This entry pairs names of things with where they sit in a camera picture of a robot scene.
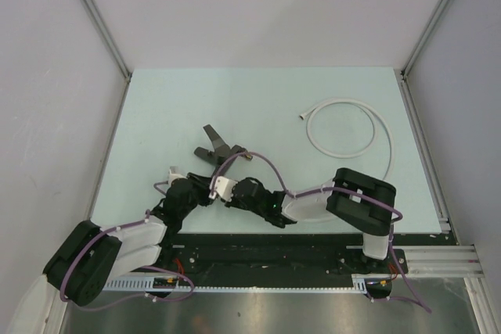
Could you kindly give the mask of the dark grey faucet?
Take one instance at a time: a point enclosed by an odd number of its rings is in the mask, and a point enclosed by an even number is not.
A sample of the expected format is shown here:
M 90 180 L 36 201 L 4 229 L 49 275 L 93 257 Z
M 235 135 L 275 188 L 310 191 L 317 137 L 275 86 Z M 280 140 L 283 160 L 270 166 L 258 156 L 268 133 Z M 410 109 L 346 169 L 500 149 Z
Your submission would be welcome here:
M 210 124 L 205 125 L 203 130 L 211 141 L 212 149 L 196 147 L 193 154 L 214 168 L 212 177 L 216 175 L 223 163 L 233 155 L 240 153 L 240 156 L 248 161 L 253 159 L 253 156 L 241 145 L 230 147 Z

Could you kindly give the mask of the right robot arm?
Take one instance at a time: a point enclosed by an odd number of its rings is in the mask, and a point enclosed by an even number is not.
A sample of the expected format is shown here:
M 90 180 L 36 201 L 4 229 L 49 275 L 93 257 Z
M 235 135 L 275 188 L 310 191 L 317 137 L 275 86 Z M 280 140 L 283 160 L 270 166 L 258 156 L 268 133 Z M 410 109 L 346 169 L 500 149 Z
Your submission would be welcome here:
M 348 168 L 338 169 L 317 188 L 296 193 L 269 191 L 255 178 L 217 177 L 211 187 L 211 197 L 226 207 L 249 211 L 278 228 L 335 217 L 344 221 L 362 233 L 361 262 L 370 272 L 389 263 L 393 223 L 402 219 L 395 209 L 396 194 L 393 185 Z

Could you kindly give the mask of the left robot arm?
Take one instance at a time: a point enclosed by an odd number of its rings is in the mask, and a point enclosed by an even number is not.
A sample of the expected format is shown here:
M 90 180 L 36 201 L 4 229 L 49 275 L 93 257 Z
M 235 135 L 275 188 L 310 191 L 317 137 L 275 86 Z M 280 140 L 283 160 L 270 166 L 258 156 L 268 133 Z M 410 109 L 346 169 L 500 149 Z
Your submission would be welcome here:
M 43 274 L 63 302 L 89 305 L 111 279 L 138 268 L 168 269 L 172 251 L 165 247 L 198 206 L 211 203 L 213 179 L 173 174 L 160 202 L 144 218 L 127 224 L 100 226 L 82 221 L 46 264 Z

